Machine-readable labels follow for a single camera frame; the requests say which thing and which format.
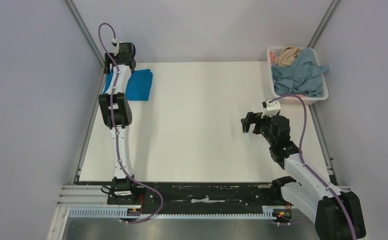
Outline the blue t-shirt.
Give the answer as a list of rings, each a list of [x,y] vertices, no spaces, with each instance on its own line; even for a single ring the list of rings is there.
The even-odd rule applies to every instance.
[[[124,93],[128,101],[149,100],[153,81],[152,71],[150,69],[136,70],[127,78],[128,74],[127,69],[119,75],[114,95]]]

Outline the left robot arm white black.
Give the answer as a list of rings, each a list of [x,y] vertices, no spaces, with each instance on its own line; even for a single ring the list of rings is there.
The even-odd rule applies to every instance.
[[[139,191],[134,182],[134,171],[129,154],[129,126],[132,111],[125,90],[136,67],[135,46],[131,42],[112,41],[115,52],[105,54],[107,74],[103,94],[98,102],[104,124],[109,128],[114,152],[114,176],[109,190],[110,205],[133,204]]]

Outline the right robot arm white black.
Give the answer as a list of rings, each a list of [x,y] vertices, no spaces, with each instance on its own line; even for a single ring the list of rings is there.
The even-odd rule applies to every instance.
[[[323,178],[291,140],[290,121],[279,114],[265,116],[248,112],[241,119],[242,131],[262,135],[271,158],[289,173],[272,181],[273,202],[296,206],[315,226],[322,240],[358,240],[367,235],[359,197]]]

